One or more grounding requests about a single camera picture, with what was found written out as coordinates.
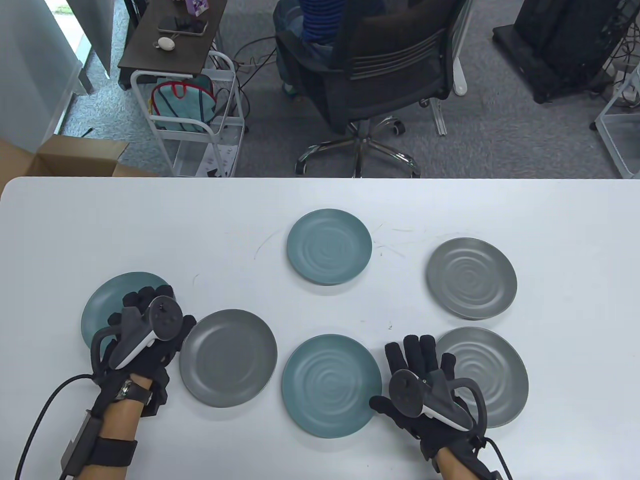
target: ceramic plate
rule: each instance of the ceramic plate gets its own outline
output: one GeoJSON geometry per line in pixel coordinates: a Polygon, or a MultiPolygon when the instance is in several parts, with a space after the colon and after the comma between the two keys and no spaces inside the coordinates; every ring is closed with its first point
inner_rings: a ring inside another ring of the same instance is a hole
{"type": "MultiPolygon", "coordinates": [[[[480,386],[489,428],[505,425],[520,414],[529,396],[529,377],[520,355],[502,337],[484,328],[457,328],[438,340],[436,352],[438,361],[444,352],[454,354],[456,378],[470,378],[480,386]]],[[[461,388],[456,393],[477,418],[471,392],[461,388]]]]}
{"type": "MultiPolygon", "coordinates": [[[[162,278],[145,271],[131,271],[113,277],[103,283],[86,303],[80,321],[80,330],[84,343],[91,347],[93,335],[98,330],[108,327],[108,318],[112,313],[122,311],[122,297],[129,292],[137,292],[143,287],[158,288],[168,285],[162,278]]],[[[102,341],[102,351],[109,344],[109,339],[102,341]]]]}
{"type": "Polygon", "coordinates": [[[269,326],[244,310],[203,318],[180,351],[180,375],[199,401],[218,408],[240,405],[267,385],[278,359],[269,326]]]}
{"type": "Polygon", "coordinates": [[[500,250],[475,238],[440,245],[427,265],[427,285],[443,307],[469,320],[505,311],[516,296],[518,280],[500,250]]]}
{"type": "Polygon", "coordinates": [[[321,438],[347,436],[364,427],[373,416],[369,398],[381,392],[380,370],[369,350],[342,335],[307,340],[282,375],[289,415],[321,438]]]}
{"type": "Polygon", "coordinates": [[[348,282],[371,258],[371,235],[364,224],[342,210],[306,214],[287,238],[287,255],[304,278],[320,285],[348,282]]]}

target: black glove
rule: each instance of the black glove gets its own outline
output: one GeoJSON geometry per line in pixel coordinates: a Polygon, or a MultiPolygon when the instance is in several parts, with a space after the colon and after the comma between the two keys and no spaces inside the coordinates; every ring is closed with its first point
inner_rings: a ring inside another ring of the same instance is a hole
{"type": "MultiPolygon", "coordinates": [[[[407,335],[404,338],[404,352],[406,354],[406,362],[398,343],[391,342],[385,345],[385,353],[391,374],[401,369],[408,369],[421,380],[426,380],[429,383],[429,372],[438,370],[435,339],[431,335],[423,335],[418,341],[416,335],[407,335]]],[[[450,353],[442,355],[440,368],[443,370],[447,380],[454,379],[455,365],[456,357],[454,355],[450,353]]],[[[468,411],[467,404],[460,397],[454,396],[453,392],[451,393],[454,401],[468,411]]],[[[491,472],[477,458],[478,448],[484,446],[483,439],[478,439],[469,432],[456,430],[439,420],[430,419],[426,415],[420,415],[417,418],[406,417],[386,397],[371,397],[369,406],[376,412],[387,415],[396,425],[407,430],[414,438],[420,440],[420,450],[426,460],[432,460],[440,449],[447,447],[458,461],[471,470],[480,480],[492,480],[491,472]]]]}
{"type": "MultiPolygon", "coordinates": [[[[162,285],[157,289],[144,287],[139,292],[130,292],[122,298],[124,307],[136,307],[141,314],[144,314],[151,301],[160,296],[173,298],[173,289],[169,285],[162,285]]],[[[119,312],[111,314],[108,319],[110,326],[120,324],[122,315],[119,312]]],[[[191,329],[196,325],[195,318],[191,315],[184,317],[180,333],[175,338],[168,341],[157,340],[150,347],[145,347],[138,355],[125,367],[119,370],[109,368],[109,358],[115,349],[119,335],[107,346],[98,371],[94,371],[94,382],[100,387],[100,395],[96,399],[92,412],[99,416],[109,406],[118,394],[123,382],[133,374],[152,380],[151,402],[142,411],[142,417],[150,417],[157,413],[158,408],[164,405],[167,400],[166,386],[169,383],[165,367],[173,360],[176,352],[182,348],[182,343],[191,329]]]]}

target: mesh chair back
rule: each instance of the mesh chair back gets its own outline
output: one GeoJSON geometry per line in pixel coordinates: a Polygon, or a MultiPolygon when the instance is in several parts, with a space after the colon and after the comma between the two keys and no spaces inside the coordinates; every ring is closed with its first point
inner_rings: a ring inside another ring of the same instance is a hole
{"type": "Polygon", "coordinates": [[[468,0],[422,0],[401,12],[363,18],[367,1],[347,0],[330,62],[346,75],[348,120],[389,113],[422,98],[447,98],[454,25],[468,0]]]}

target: teal plate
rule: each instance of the teal plate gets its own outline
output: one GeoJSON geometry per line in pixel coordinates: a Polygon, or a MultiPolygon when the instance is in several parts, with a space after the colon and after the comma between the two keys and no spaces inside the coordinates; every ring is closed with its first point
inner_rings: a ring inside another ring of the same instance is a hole
{"type": "MultiPolygon", "coordinates": [[[[142,287],[158,288],[168,285],[162,278],[145,271],[131,271],[113,277],[98,288],[84,306],[80,330],[84,343],[91,347],[93,335],[98,330],[109,326],[107,319],[114,312],[122,310],[122,297],[129,292],[137,292],[142,287]]],[[[102,341],[102,351],[109,344],[109,339],[102,341]]]]}
{"type": "Polygon", "coordinates": [[[356,217],[342,210],[310,212],[296,222],[287,238],[287,256],[304,278],[338,285],[362,272],[371,258],[371,235],[356,217]]]}
{"type": "Polygon", "coordinates": [[[321,438],[360,430],[373,416],[369,399],[381,393],[382,378],[373,356],[343,335],[307,340],[289,357],[282,374],[282,399],[289,416],[321,438]]]}

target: blue striped shirt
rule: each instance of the blue striped shirt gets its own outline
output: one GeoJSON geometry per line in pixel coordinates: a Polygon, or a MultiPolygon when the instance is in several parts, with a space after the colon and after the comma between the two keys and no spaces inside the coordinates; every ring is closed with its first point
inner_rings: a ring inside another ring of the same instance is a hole
{"type": "MultiPolygon", "coordinates": [[[[302,39],[307,43],[333,43],[340,27],[346,0],[300,0],[304,14],[302,39]]],[[[382,0],[371,0],[370,15],[384,11],[382,0]]]]}

